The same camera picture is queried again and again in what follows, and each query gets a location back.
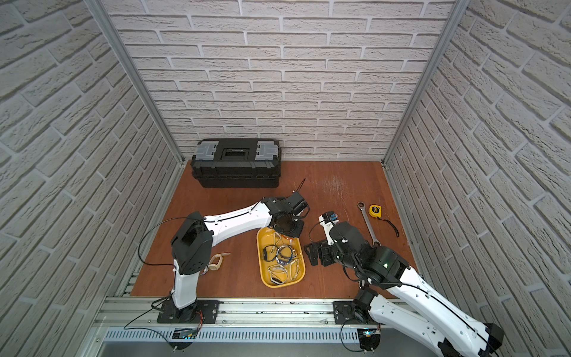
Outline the yellow plastic storage tray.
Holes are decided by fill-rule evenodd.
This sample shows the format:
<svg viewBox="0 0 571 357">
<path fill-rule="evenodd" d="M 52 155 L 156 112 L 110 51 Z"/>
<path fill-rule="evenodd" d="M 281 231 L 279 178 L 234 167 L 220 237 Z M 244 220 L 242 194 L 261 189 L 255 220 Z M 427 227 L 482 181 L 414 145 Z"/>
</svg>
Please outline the yellow plastic storage tray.
<svg viewBox="0 0 571 357">
<path fill-rule="evenodd" d="M 270 263 L 263 260 L 263 248 L 267 245 L 292 245 L 296 251 L 297 258 L 288 266 L 280 265 L 277 260 Z M 271 288 L 298 284 L 306 274 L 306 265 L 303 259 L 302 246 L 298 238 L 287 237 L 278 234 L 274 229 L 262 228 L 257 232 L 257 251 L 259 256 L 260 277 L 263 283 Z M 287 281 L 281 286 L 275 286 L 270 282 L 270 275 L 278 276 L 281 280 Z"/>
</svg>

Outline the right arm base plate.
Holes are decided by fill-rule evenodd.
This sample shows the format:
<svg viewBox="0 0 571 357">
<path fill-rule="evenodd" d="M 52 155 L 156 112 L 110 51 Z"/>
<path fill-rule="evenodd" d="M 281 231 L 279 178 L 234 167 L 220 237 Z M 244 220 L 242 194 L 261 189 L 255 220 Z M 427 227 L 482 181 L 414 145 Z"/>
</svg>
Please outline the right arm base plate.
<svg viewBox="0 0 571 357">
<path fill-rule="evenodd" d="M 373 307 L 373 302 L 371 302 L 367 310 L 361 310 L 361 315 L 358 316 L 356 312 L 358 309 L 352 301 L 348 300 L 335 300 L 332 302 L 333 307 L 333 317 L 335 324 L 342 325 L 343 323 L 348 324 L 360 324 L 360 325 L 381 325 L 386 326 L 385 322 L 374 321 L 369 312 Z"/>
</svg>

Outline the black plastic toolbox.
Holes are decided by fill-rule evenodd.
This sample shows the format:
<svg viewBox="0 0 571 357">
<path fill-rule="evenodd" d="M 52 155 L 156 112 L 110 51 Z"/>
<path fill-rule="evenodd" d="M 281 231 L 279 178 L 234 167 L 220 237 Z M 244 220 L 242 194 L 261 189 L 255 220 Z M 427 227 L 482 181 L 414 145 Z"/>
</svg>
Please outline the black plastic toolbox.
<svg viewBox="0 0 571 357">
<path fill-rule="evenodd" d="M 205 188 L 275 188 L 281 177 L 279 141 L 211 138 L 200 141 L 190 165 Z"/>
</svg>

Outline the blue transparent watch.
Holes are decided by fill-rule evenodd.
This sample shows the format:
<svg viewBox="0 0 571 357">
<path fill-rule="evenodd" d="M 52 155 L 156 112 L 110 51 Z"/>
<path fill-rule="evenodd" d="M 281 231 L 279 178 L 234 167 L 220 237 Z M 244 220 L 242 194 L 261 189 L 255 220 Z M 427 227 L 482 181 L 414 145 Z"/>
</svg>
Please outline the blue transparent watch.
<svg viewBox="0 0 571 357">
<path fill-rule="evenodd" d="M 276 260 L 282 266 L 288 266 L 297 258 L 297 254 L 292 245 L 281 245 L 277 250 Z"/>
</svg>

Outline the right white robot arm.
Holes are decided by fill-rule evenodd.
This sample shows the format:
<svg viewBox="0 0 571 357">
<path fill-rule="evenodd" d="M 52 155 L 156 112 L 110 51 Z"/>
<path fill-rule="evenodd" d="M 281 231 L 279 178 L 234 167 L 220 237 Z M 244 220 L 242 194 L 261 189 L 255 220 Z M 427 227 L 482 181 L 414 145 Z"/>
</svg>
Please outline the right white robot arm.
<svg viewBox="0 0 571 357">
<path fill-rule="evenodd" d="M 492 356 L 501 348 L 500 326 L 463 312 L 394 250 L 370 245 L 356 227 L 332 212 L 318 223 L 327 239 L 326 256 L 355 273 L 355 320 L 392 327 L 438 356 Z"/>
</svg>

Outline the black digital watch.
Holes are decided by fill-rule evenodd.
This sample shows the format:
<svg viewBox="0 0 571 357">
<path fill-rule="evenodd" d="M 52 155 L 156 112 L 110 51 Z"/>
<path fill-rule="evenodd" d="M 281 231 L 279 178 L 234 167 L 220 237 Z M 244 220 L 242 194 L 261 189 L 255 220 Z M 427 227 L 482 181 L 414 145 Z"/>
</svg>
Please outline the black digital watch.
<svg viewBox="0 0 571 357">
<path fill-rule="evenodd" d="M 277 245 L 267 245 L 263 248 L 263 260 L 265 262 L 275 261 L 279 253 L 279 247 Z"/>
</svg>

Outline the yellow tape measure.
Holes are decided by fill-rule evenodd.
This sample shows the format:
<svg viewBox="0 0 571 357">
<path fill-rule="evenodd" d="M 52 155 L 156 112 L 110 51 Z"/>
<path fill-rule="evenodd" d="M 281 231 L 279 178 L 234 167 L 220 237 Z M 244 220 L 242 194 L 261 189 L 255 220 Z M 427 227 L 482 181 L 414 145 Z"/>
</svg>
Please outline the yellow tape measure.
<svg viewBox="0 0 571 357">
<path fill-rule="evenodd" d="M 380 205 L 370 205 L 368 213 L 371 217 L 380 220 L 382 218 L 382 207 Z"/>
</svg>

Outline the silver ratchet wrench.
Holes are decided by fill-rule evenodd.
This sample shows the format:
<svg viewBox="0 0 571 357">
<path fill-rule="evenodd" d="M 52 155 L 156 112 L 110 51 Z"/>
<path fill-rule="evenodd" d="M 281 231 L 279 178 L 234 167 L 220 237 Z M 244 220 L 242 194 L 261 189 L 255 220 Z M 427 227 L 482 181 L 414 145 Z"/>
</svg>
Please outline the silver ratchet wrench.
<svg viewBox="0 0 571 357">
<path fill-rule="evenodd" d="M 363 218 L 364 218 L 365 224 L 366 224 L 367 229 L 368 229 L 368 231 L 369 231 L 369 233 L 370 233 L 370 236 L 371 236 L 371 238 L 372 238 L 373 245 L 374 245 L 374 246 L 380 246 L 381 244 L 380 244 L 379 240 L 377 239 L 377 237 L 376 237 L 376 235 L 375 235 L 375 232 L 374 232 L 374 230 L 373 230 L 373 226 L 372 226 L 371 223 L 370 223 L 369 214 L 368 214 L 368 211 L 367 211 L 366 204 L 365 204 L 364 202 L 358 202 L 357 206 L 358 206 L 359 210 L 361 211 L 361 214 L 362 214 L 362 216 L 363 216 Z"/>
</svg>

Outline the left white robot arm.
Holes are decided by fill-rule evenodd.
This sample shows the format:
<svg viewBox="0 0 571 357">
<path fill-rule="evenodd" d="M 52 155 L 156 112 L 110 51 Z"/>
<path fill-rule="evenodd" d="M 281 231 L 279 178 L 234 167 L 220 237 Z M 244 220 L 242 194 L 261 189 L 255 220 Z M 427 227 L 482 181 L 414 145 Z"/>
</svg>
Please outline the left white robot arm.
<svg viewBox="0 0 571 357">
<path fill-rule="evenodd" d="M 196 290 L 200 273 L 207 267 L 214 246 L 247 231 L 272 228 L 278 234 L 299 238 L 309 204 L 297 192 L 288 197 L 263 198 L 246 208 L 203 217 L 190 214 L 171 240 L 174 286 L 165 309 L 167 321 L 190 322 L 196 316 Z"/>
</svg>

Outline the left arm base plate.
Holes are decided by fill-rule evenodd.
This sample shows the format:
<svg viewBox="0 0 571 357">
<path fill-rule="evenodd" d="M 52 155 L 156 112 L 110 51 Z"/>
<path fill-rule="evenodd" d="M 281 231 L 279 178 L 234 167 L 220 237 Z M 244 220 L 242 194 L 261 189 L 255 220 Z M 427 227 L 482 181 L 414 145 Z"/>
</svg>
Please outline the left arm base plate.
<svg viewBox="0 0 571 357">
<path fill-rule="evenodd" d="M 178 309 L 172 298 L 159 308 L 159 324 L 214 324 L 219 311 L 219 300 L 197 300 L 190 306 Z"/>
</svg>

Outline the patterned white band watch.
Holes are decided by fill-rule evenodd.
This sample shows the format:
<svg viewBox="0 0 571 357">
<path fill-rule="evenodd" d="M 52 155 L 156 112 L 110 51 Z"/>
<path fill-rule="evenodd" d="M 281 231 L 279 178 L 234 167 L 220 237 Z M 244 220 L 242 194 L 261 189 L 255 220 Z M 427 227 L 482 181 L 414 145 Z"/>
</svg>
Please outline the patterned white band watch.
<svg viewBox="0 0 571 357">
<path fill-rule="evenodd" d="M 278 276 L 270 275 L 270 282 L 275 286 L 281 286 L 287 281 L 281 280 Z"/>
</svg>

